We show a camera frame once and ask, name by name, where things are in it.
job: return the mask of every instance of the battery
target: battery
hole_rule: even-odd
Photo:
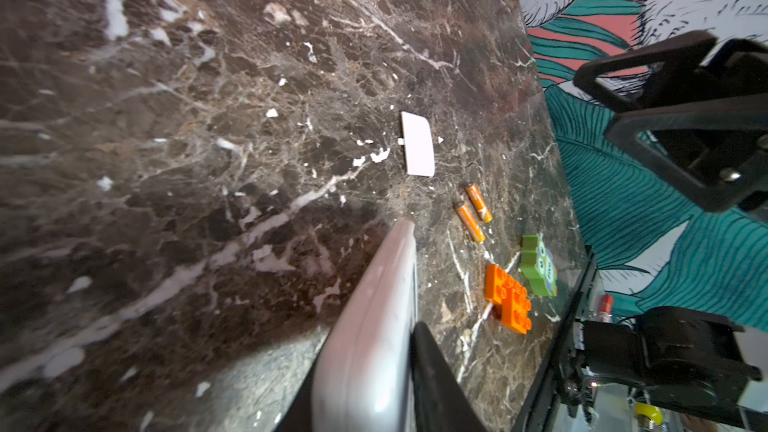
[[[488,206],[485,205],[485,200],[483,200],[482,196],[480,195],[480,189],[477,187],[477,184],[469,184],[467,186],[467,194],[469,194],[469,200],[472,201],[472,204],[475,206],[475,210],[478,211],[478,216],[480,216],[480,219],[486,223],[493,220],[491,211],[488,210]]]
[[[472,236],[472,240],[475,242],[482,242],[485,240],[485,235],[483,235],[482,230],[480,230],[480,224],[478,224],[478,221],[475,220],[475,216],[472,215],[472,212],[469,210],[469,206],[467,206],[464,202],[459,202],[454,204],[454,208],[456,209],[456,213],[464,222],[464,226],[466,226],[467,230],[469,230],[469,235]]]

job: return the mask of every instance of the table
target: table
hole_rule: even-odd
[[[584,265],[517,0],[18,3],[9,429],[271,430],[398,218],[421,319],[478,416],[511,427]],[[401,110],[430,122],[433,178],[406,174]],[[483,245],[452,207],[467,181],[494,215]],[[485,264],[523,281],[537,232],[560,296],[523,336],[487,306]]]

